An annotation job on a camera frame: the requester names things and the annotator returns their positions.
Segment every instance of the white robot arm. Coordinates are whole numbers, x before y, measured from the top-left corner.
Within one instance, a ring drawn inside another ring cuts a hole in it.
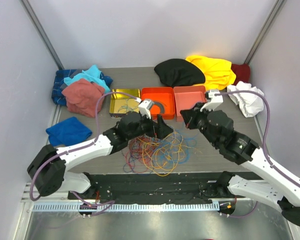
[[[147,135],[164,139],[173,132],[158,115],[157,122],[151,119],[150,109],[154,102],[150,99],[139,99],[139,113],[128,112],[116,126],[106,130],[98,138],[76,145],[58,147],[46,145],[29,165],[27,172],[32,179],[30,198],[49,196],[56,191],[73,191],[89,198],[95,193],[95,184],[88,173],[69,172],[73,167],[91,159],[107,156],[124,149],[129,140]],[[40,196],[33,197],[36,186]]]
[[[208,103],[197,103],[192,109],[180,111],[183,120],[187,128],[199,129],[224,158],[256,173],[269,184],[255,183],[230,172],[223,172],[217,184],[235,196],[273,207],[300,226],[300,178],[269,157],[255,141],[235,131],[233,120],[223,111],[214,111],[223,102],[224,94],[228,93],[208,91]]]

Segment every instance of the dark red cloth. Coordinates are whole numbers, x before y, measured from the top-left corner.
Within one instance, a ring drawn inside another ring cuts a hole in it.
[[[232,64],[231,70],[236,75],[233,85],[237,85],[239,81],[248,83],[250,79],[250,67],[248,64]]]

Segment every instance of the white wall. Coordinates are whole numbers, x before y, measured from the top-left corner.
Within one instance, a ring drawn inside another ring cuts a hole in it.
[[[57,67],[18,0],[0,0],[0,240],[11,239],[27,167],[46,143]]]
[[[243,63],[275,0],[30,0],[65,68]]]
[[[300,0],[287,1],[250,64],[271,109],[267,145],[300,177]],[[262,128],[266,114],[258,115]]]

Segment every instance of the gold metal tray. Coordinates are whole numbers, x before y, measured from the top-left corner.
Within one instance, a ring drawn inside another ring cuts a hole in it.
[[[127,93],[140,98],[141,91],[138,88],[116,88],[112,92]],[[113,118],[121,118],[129,111],[139,112],[138,103],[129,96],[117,93],[111,95],[109,114]]]

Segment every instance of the white cloth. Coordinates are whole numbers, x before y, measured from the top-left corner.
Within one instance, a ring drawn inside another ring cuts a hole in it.
[[[262,96],[265,95],[260,89],[256,88],[255,86],[252,87],[250,83],[245,83],[242,81],[239,81],[236,86],[228,85],[226,90],[227,92],[249,90],[259,93]],[[264,110],[264,102],[262,99],[252,93],[234,93],[229,95],[229,97],[235,103],[235,105],[239,105],[241,112],[246,118],[252,118],[257,115],[257,113]]]

